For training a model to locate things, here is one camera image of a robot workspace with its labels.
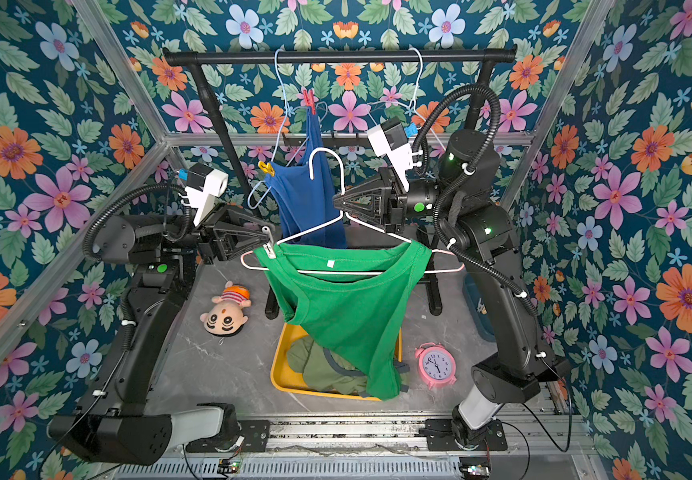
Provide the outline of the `grey clothespin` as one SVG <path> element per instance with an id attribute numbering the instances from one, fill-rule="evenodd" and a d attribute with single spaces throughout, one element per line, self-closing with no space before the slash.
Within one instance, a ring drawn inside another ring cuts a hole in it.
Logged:
<path id="1" fill-rule="evenodd" d="M 264 225 L 261 227 L 261 231 L 267 237 L 267 241 L 262 246 L 263 250 L 269 259 L 276 259 L 277 255 L 274 250 L 275 238 L 272 228 L 268 225 Z"/>

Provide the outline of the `white wire hanger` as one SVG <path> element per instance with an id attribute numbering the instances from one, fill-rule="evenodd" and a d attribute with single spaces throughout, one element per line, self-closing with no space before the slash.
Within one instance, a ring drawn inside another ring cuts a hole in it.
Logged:
<path id="1" fill-rule="evenodd" d="M 430 113 L 436 108 L 438 103 L 431 102 L 427 108 L 425 108 L 421 113 L 418 112 L 418 96 L 420 91 L 420 81 L 424 71 L 424 59 L 421 52 L 414 46 L 410 46 L 409 50 L 414 52 L 419 61 L 418 73 L 415 80 L 412 98 L 408 104 L 401 104 L 404 108 L 404 113 L 408 116 L 415 118 L 418 116 L 422 122 L 425 122 Z M 440 157 L 445 150 L 445 143 L 439 138 L 439 135 L 445 131 L 445 128 L 450 124 L 449 109 L 445 108 L 440 117 L 435 121 L 432 126 L 431 134 L 435 138 L 434 148 L 432 149 L 430 155 L 434 158 Z"/>

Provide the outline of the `olive green tank top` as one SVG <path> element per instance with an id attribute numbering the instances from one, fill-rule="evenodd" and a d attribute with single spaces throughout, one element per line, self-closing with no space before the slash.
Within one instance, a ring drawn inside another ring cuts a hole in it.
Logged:
<path id="1" fill-rule="evenodd" d="M 319 393 L 368 398 L 368 377 L 345 358 L 318 345 L 310 336 L 289 347 L 286 360 L 290 369 L 302 376 L 309 390 Z"/>

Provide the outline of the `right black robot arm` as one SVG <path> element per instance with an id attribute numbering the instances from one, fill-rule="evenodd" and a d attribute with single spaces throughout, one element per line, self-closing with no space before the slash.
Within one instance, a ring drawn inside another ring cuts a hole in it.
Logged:
<path id="1" fill-rule="evenodd" d="M 409 181 L 405 167 L 386 167 L 366 184 L 335 196 L 334 204 L 388 233 L 400 232 L 411 215 L 431 216 L 436 238 L 465 265 L 477 286 L 497 351 L 473 366 L 474 386 L 454 408 L 450 428 L 429 433 L 473 449 L 496 431 L 496 416 L 505 405 L 527 403 L 542 384 L 569 375 L 571 365 L 542 336 L 518 235 L 509 213 L 491 198 L 501 162 L 494 147 L 502 113 L 499 96 L 487 85 L 459 87 L 432 110 L 413 140 L 391 120 L 378 126 L 380 140 L 373 148 L 378 155 L 403 148 L 401 159 L 425 171 L 427 135 L 444 110 L 462 97 L 489 104 L 489 126 L 486 132 L 474 125 L 454 132 L 436 179 Z"/>

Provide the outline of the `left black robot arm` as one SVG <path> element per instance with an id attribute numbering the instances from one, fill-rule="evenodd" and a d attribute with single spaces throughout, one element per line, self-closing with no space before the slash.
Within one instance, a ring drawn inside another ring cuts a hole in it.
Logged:
<path id="1" fill-rule="evenodd" d="M 89 260 L 135 268 L 120 296 L 121 325 L 98 375 L 68 415 L 56 415 L 48 435 L 87 462 L 152 465 L 178 445 L 209 445 L 231 451 L 241 439 L 236 408 L 200 403 L 191 410 L 146 414 L 146 404 L 173 325 L 195 283 L 198 263 L 226 261 L 271 239 L 273 224 L 233 205 L 214 208 L 195 225 L 194 211 L 181 215 L 124 215 L 147 193 L 184 196 L 177 184 L 131 190 L 101 209 L 87 228 L 82 252 Z"/>

